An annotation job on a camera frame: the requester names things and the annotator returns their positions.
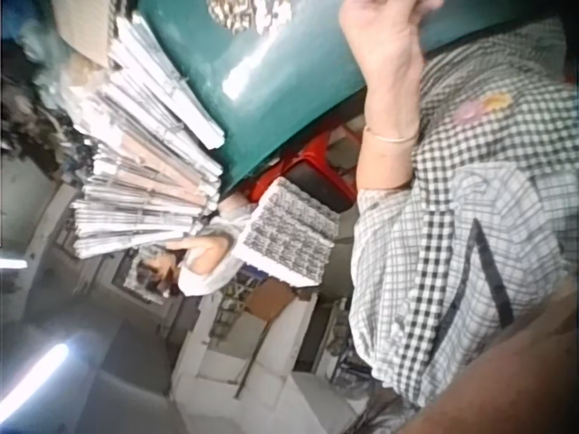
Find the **checkered shirt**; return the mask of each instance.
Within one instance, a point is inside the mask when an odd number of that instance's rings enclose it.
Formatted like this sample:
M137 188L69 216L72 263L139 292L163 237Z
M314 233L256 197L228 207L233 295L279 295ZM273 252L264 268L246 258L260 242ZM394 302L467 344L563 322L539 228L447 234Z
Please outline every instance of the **checkered shirt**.
M373 376L425 405L577 264L577 90L548 19L427 63L411 191L358 195L350 315ZM461 104L512 103L461 125Z

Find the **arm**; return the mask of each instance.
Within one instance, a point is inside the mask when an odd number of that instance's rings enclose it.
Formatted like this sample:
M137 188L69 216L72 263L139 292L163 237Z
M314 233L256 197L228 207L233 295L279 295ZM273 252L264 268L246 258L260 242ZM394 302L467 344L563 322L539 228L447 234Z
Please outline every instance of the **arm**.
M571 295L473 362L401 432L576 432L560 426L576 418L570 411L577 393L577 294L566 292Z
M346 0L340 23L364 75L367 96L356 183L387 190L413 177L412 150L420 117L424 64L418 25L441 0Z

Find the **woman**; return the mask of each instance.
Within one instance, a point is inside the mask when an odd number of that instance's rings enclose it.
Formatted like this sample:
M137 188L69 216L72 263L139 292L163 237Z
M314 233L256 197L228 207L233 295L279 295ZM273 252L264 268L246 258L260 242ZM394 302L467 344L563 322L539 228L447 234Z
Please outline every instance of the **woman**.
M219 215L196 236L170 241L137 264L137 281L165 297L204 296L225 286L243 262L231 250L250 219L253 205L240 193L219 203Z
M350 324L411 415L575 279L579 251L577 93L563 83L560 23L424 65L418 26L441 4L346 0L340 12L367 85Z

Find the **red plastic stool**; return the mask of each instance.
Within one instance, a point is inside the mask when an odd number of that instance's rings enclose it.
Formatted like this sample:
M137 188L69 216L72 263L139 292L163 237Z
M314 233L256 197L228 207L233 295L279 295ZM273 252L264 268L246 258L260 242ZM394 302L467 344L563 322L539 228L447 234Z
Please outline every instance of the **red plastic stool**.
M279 176L284 176L335 212L350 209L356 201L356 188L347 183L327 163L326 152L330 131L314 137L301 152L286 154L256 181L249 182L244 192L256 203Z

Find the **silver bangle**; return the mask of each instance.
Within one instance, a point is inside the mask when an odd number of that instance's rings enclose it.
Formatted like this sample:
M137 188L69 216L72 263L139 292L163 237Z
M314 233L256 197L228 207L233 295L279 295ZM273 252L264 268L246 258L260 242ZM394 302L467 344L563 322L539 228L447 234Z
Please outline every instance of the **silver bangle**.
M374 134L374 132L370 129L370 127L368 125L366 125L364 127L364 132L370 134L373 138L376 138L376 139L381 140L381 141L386 142L386 143L406 143L406 142L409 142L411 140L416 140L416 138L418 138L418 128L416 128L416 132L412 136L405 137L405 138L388 138L388 137L378 136L377 134Z

